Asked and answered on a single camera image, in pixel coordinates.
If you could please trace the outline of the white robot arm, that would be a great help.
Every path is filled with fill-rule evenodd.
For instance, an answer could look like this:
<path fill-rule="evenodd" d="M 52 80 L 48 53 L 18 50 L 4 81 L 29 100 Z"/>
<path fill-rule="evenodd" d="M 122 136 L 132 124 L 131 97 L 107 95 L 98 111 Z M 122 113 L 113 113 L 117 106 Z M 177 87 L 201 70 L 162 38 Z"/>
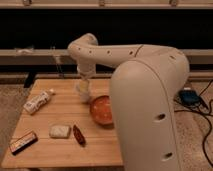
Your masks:
<path fill-rule="evenodd" d="M 90 33 L 68 45 L 83 79 L 112 67 L 110 102 L 125 171 L 183 171 L 173 99 L 189 76 L 185 54 L 161 45 L 102 45 Z"/>

